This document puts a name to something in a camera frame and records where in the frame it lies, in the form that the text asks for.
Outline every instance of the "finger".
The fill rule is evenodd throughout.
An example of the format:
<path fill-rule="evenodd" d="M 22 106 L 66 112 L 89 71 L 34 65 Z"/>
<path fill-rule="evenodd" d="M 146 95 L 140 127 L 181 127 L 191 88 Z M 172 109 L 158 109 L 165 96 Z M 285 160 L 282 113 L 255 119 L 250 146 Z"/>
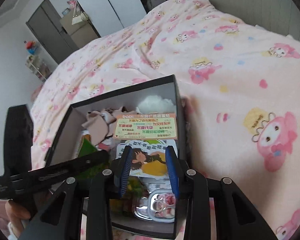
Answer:
<path fill-rule="evenodd" d="M 13 202 L 12 200 L 7 201 L 5 207 L 7 216 L 12 225 L 12 231 L 14 235 L 19 238 L 20 234 L 24 230 L 21 219 L 29 219 L 30 213 L 24 207 Z"/>
<path fill-rule="evenodd" d="M 20 219 L 30 219 L 31 218 L 30 212 L 25 207 L 21 206 L 20 204 L 15 203 L 13 200 L 9 200 L 8 202 L 11 206 L 12 212 L 14 213 L 14 215 L 17 218 L 20 218 Z"/>

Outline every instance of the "bolt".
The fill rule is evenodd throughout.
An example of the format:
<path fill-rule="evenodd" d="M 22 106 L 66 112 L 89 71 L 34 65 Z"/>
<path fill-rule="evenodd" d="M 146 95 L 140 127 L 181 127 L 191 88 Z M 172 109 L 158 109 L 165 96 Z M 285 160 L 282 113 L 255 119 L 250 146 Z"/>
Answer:
<path fill-rule="evenodd" d="M 112 173 L 112 171 L 109 170 L 109 169 L 105 169 L 105 170 L 102 171 L 102 174 L 105 175 L 105 176 L 108 176 L 108 175 L 110 175 L 111 173 Z"/>
<path fill-rule="evenodd" d="M 72 184 L 72 183 L 75 182 L 75 178 L 74 178 L 74 177 L 69 177 L 69 178 L 66 180 L 66 182 L 67 182 L 68 184 Z"/>
<path fill-rule="evenodd" d="M 224 184 L 231 184 L 232 183 L 232 180 L 230 178 L 223 178 L 223 183 Z"/>
<path fill-rule="evenodd" d="M 195 171 L 195 170 L 192 170 L 192 169 L 189 169 L 189 170 L 187 170 L 187 174 L 188 174 L 189 176 L 193 176 L 193 175 L 196 174 L 196 171 Z"/>

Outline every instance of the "open box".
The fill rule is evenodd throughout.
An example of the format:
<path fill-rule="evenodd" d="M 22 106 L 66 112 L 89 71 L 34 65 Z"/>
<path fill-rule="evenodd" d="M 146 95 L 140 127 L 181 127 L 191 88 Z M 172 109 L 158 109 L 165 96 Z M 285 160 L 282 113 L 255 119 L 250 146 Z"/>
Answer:
<path fill-rule="evenodd" d="M 181 98 L 174 75 L 158 78 L 137 85 L 114 90 L 94 98 L 70 105 L 56 133 L 51 148 L 46 155 L 46 166 L 54 165 L 72 159 L 77 147 L 77 141 L 82 131 L 82 124 L 86 122 L 87 112 L 102 109 L 119 109 L 125 106 L 129 111 L 150 95 L 160 95 L 170 99 L 176 106 L 177 139 L 175 140 L 179 159 L 186 160 L 185 120 Z M 145 221 L 136 217 L 127 217 L 111 212 L 112 225 L 116 228 L 134 234 L 175 239 L 186 217 L 187 200 L 177 200 L 175 221 L 162 223 Z"/>

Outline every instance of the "plush toy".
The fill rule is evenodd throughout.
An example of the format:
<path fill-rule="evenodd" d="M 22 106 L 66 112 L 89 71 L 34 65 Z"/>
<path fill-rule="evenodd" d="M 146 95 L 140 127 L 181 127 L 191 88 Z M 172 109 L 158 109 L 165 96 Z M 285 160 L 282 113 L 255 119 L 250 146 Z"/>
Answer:
<path fill-rule="evenodd" d="M 136 108 L 139 114 L 153 113 L 175 113 L 176 106 L 170 99 L 163 99 L 161 96 L 148 96 L 140 102 Z"/>

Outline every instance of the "bed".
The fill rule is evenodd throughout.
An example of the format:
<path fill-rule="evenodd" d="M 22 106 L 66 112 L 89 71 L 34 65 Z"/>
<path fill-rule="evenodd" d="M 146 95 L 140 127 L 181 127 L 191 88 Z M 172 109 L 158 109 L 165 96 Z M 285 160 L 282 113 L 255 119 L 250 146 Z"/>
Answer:
<path fill-rule="evenodd" d="M 208 0 L 169 0 L 62 62 L 31 109 L 32 167 L 45 166 L 71 103 L 170 74 L 186 99 L 193 167 L 231 177 L 289 239 L 300 225 L 300 42 Z M 114 229 L 115 240 L 143 238 Z"/>

